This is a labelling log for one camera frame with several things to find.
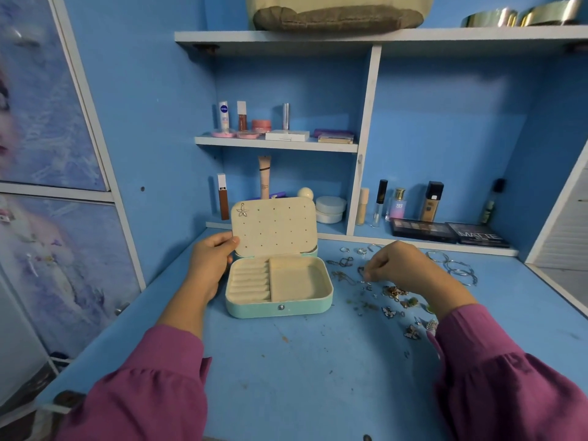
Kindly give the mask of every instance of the jewelry box lid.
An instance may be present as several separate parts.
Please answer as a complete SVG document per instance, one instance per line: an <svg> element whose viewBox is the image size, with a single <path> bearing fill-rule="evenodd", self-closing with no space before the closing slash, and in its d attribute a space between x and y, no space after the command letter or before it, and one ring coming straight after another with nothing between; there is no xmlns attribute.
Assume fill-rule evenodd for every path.
<svg viewBox="0 0 588 441"><path fill-rule="evenodd" d="M312 252L318 242L316 208L309 198L239 201L231 209L240 257Z"/></svg>

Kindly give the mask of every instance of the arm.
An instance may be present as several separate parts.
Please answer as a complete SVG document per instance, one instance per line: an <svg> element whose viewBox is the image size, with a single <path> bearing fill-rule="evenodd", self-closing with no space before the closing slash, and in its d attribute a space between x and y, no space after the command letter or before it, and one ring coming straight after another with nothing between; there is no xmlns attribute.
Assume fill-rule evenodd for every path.
<svg viewBox="0 0 588 441"><path fill-rule="evenodd" d="M420 250L390 244L374 255L364 276L422 295L437 314L439 328L430 339L445 361L437 400L457 439L588 439L582 391L525 354L459 281Z"/></svg>
<svg viewBox="0 0 588 441"><path fill-rule="evenodd" d="M202 357L203 319L238 243L225 232L195 244L186 279L156 326L121 368L97 382L65 417L57 441L202 437L210 365L210 358Z"/></svg>

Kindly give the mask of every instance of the pink compact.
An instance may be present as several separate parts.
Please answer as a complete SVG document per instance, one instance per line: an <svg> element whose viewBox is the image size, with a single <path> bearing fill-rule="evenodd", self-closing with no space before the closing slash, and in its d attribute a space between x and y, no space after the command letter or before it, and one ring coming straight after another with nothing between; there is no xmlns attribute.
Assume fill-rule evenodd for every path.
<svg viewBox="0 0 588 441"><path fill-rule="evenodd" d="M257 139L259 137L259 132L243 130L242 132L237 132L237 136L239 139Z"/></svg>
<svg viewBox="0 0 588 441"><path fill-rule="evenodd" d="M228 132L224 132L223 130L213 130L210 133L215 138L236 138L237 133L234 130L229 130Z"/></svg>
<svg viewBox="0 0 588 441"><path fill-rule="evenodd" d="M268 119L253 119L251 121L251 128L254 132L267 133L272 131L272 121Z"/></svg>

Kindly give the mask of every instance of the white ball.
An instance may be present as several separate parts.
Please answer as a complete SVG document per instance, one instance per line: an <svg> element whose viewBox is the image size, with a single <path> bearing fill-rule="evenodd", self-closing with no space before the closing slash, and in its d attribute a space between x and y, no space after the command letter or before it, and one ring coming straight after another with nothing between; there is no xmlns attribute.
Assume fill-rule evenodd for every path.
<svg viewBox="0 0 588 441"><path fill-rule="evenodd" d="M309 199L313 199L315 197L315 194L312 193L312 190L310 190L308 187L303 187L300 190L298 190L298 196L305 196Z"/></svg>

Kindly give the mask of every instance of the eyeshadow palette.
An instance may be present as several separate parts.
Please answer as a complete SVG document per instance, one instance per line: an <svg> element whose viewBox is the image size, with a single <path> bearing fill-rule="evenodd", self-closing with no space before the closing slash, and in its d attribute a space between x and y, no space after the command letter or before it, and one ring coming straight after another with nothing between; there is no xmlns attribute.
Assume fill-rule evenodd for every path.
<svg viewBox="0 0 588 441"><path fill-rule="evenodd" d="M445 223L429 223L426 221L393 218L390 221L390 225L392 226L392 234L395 237L406 237L443 243L458 242L456 234Z"/></svg>
<svg viewBox="0 0 588 441"><path fill-rule="evenodd" d="M471 244L473 246L488 247L510 247L500 235L496 235L492 229L485 224L461 224L447 223L450 228L457 234L461 244Z"/></svg>

